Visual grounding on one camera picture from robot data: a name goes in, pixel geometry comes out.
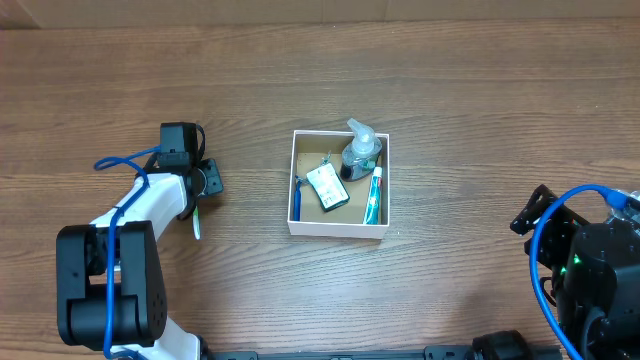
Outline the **green white toothbrush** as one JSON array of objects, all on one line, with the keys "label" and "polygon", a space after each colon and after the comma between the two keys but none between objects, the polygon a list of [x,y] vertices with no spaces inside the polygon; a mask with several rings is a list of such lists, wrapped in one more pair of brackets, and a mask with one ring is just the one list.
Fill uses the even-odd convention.
[{"label": "green white toothbrush", "polygon": [[195,239],[201,240],[201,228],[200,228],[200,217],[199,217],[198,206],[194,208],[194,211],[192,213],[192,226],[193,226]]}]

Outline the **blue disposable razor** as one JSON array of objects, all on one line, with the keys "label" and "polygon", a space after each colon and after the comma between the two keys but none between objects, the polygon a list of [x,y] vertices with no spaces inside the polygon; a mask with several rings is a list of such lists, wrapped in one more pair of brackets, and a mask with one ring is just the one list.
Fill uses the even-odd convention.
[{"label": "blue disposable razor", "polygon": [[293,201],[293,220],[299,221],[301,218],[301,203],[302,203],[301,188],[304,185],[309,185],[309,181],[306,178],[302,178],[298,175],[294,176],[294,180],[295,180],[295,191],[294,191],[294,201]]}]

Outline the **green white floss packet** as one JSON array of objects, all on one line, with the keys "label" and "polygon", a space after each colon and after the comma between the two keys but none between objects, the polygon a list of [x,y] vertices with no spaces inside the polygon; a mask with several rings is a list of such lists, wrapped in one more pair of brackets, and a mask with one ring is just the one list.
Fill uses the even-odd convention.
[{"label": "green white floss packet", "polygon": [[306,174],[306,179],[316,193],[324,212],[337,209],[350,200],[350,195],[331,163],[328,153],[321,164]]}]

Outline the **clear soap pump bottle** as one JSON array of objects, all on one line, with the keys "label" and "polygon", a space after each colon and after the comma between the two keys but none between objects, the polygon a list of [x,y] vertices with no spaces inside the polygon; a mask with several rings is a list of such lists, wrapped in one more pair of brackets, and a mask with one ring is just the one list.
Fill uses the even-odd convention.
[{"label": "clear soap pump bottle", "polygon": [[382,151],[375,131],[354,118],[347,121],[353,133],[352,141],[343,149],[340,176],[344,181],[360,180],[373,172]]}]

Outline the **teal toothpaste tube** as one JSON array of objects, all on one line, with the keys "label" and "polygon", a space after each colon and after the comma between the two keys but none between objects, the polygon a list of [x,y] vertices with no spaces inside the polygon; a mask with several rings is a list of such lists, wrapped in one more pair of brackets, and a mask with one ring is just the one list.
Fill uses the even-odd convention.
[{"label": "teal toothpaste tube", "polygon": [[379,223],[382,174],[383,170],[380,166],[376,166],[373,169],[363,217],[363,223],[366,225],[377,225]]}]

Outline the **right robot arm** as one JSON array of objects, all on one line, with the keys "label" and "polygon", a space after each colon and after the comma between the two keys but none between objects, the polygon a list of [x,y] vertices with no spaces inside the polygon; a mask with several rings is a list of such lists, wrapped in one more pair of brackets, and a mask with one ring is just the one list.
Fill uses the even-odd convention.
[{"label": "right robot arm", "polygon": [[[609,209],[590,222],[567,206],[595,192]],[[572,359],[639,356],[639,194],[585,184],[561,196],[539,185],[510,228],[530,238],[531,286]]]}]

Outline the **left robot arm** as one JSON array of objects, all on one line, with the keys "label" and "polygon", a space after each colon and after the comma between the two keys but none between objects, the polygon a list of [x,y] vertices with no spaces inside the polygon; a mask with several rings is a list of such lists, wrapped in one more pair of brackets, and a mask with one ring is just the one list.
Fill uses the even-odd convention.
[{"label": "left robot arm", "polygon": [[212,358],[203,337],[168,314],[157,246],[174,221],[191,221],[194,236],[201,236],[198,205],[223,190],[205,148],[200,125],[164,123],[159,144],[141,153],[144,165],[137,154],[95,163],[97,171],[128,166],[135,177],[105,214],[57,235],[57,328],[65,344],[107,359]]}]

